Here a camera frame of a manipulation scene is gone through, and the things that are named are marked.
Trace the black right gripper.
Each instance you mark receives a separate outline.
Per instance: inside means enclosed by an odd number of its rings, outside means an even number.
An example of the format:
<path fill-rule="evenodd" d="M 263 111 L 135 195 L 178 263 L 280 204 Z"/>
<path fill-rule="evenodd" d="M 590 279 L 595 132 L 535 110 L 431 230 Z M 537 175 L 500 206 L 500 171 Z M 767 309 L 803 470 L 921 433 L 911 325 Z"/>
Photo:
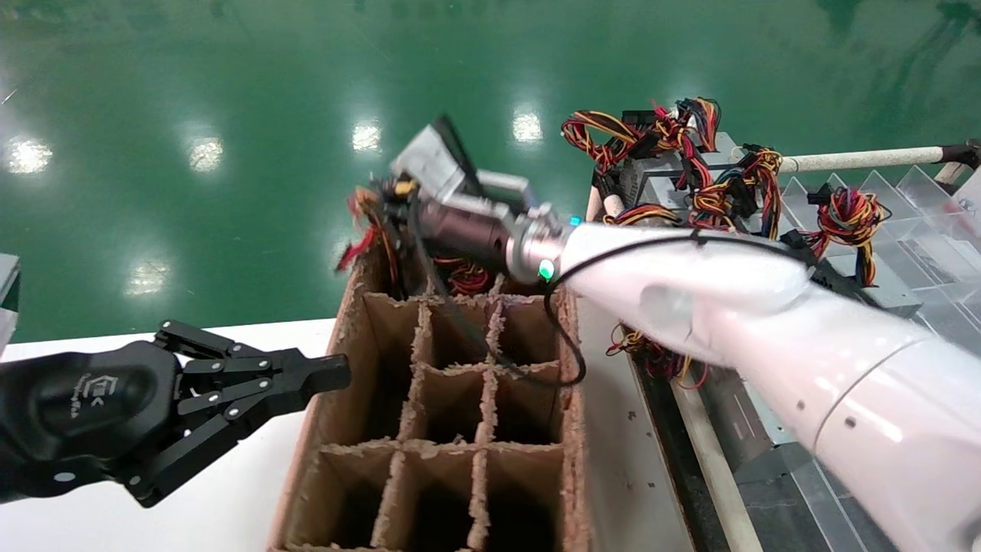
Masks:
<path fill-rule="evenodd" d="M 505 267 L 510 240 L 510 207 L 495 202 L 481 212 L 430 199 L 420 207 L 420 232 L 433 258 L 460 258 L 481 267 Z"/>

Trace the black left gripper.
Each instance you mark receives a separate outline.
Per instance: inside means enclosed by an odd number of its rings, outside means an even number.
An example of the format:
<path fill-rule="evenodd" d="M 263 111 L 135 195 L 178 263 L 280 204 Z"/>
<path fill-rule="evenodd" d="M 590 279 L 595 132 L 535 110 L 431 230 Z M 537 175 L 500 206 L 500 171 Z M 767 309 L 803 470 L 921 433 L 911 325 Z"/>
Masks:
<path fill-rule="evenodd" d="M 266 422 L 353 380 L 346 354 L 259 350 L 176 320 L 153 343 L 2 364 L 3 502 L 113 481 L 149 509 Z M 178 404 L 182 373 L 253 381 Z"/>

